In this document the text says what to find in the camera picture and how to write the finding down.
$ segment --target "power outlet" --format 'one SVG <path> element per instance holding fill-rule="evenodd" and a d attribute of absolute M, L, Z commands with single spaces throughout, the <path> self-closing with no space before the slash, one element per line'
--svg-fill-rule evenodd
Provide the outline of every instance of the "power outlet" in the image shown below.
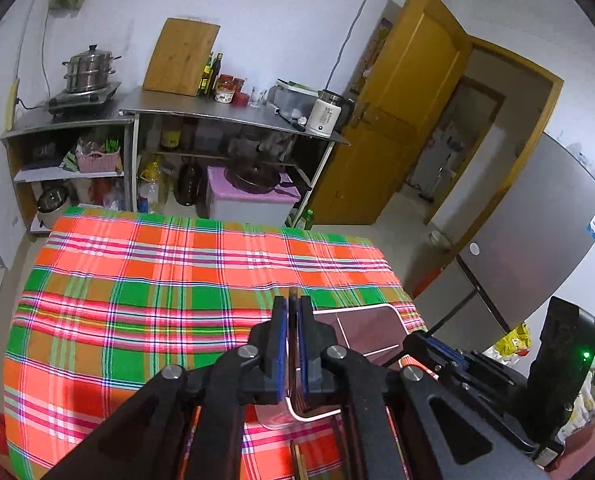
<path fill-rule="evenodd" d="M 10 132 L 13 129 L 15 123 L 15 105 L 17 104 L 17 92 L 20 88 L 20 78 L 18 77 L 10 85 L 8 91 L 8 99 L 6 100 L 6 108 L 4 109 L 4 124 L 6 125 L 6 131 Z"/>

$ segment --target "cutting board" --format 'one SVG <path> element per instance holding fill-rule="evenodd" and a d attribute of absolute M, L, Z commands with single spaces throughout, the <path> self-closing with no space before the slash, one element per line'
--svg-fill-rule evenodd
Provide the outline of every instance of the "cutting board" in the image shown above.
<path fill-rule="evenodd" d="M 196 95 L 219 25 L 168 18 L 148 64 L 145 90 Z"/>

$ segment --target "white kettle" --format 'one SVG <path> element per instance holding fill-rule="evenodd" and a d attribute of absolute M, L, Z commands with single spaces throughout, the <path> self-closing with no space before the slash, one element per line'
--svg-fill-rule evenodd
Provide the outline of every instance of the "white kettle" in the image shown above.
<path fill-rule="evenodd" d="M 351 108 L 344 120 L 345 124 L 353 115 L 355 104 L 350 99 L 329 90 L 322 90 L 319 96 L 306 123 L 306 132 L 321 137 L 330 137 L 338 123 L 342 107 L 347 105 Z M 339 124 L 337 129 L 341 129 L 344 124 Z"/>

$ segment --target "screw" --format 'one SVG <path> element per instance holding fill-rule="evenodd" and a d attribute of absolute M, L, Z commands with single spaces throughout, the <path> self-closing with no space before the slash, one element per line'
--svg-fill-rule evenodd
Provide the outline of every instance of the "screw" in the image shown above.
<path fill-rule="evenodd" d="M 346 357 L 347 350 L 343 346 L 332 345 L 326 349 L 326 354 L 328 357 L 333 359 L 344 359 L 344 357 Z"/>
<path fill-rule="evenodd" d="M 421 381 L 421 378 L 424 377 L 424 370 L 422 370 L 419 366 L 407 365 L 402 368 L 402 375 L 404 375 L 404 377 L 406 377 L 409 381 Z"/>
<path fill-rule="evenodd" d="M 258 354 L 258 352 L 259 350 L 255 345 L 244 345 L 237 349 L 237 354 L 239 357 L 244 359 L 253 359 Z"/>
<path fill-rule="evenodd" d="M 179 379 L 184 373 L 184 368 L 180 365 L 168 365 L 162 368 L 162 377 L 164 379 Z"/>

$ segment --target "plaid tablecloth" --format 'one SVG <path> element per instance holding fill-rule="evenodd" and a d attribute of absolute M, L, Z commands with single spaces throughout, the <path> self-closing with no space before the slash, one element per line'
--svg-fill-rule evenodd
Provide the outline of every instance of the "plaid tablecloth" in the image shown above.
<path fill-rule="evenodd" d="M 162 367 L 212 364 L 246 342 L 289 286 L 316 307 L 391 303 L 423 326 L 368 240 L 203 219 L 71 208 L 30 273 L 4 364 L 6 433 L 22 479 L 40 478 Z M 271 431 L 248 410 L 242 479 L 337 478 L 328 421 Z"/>

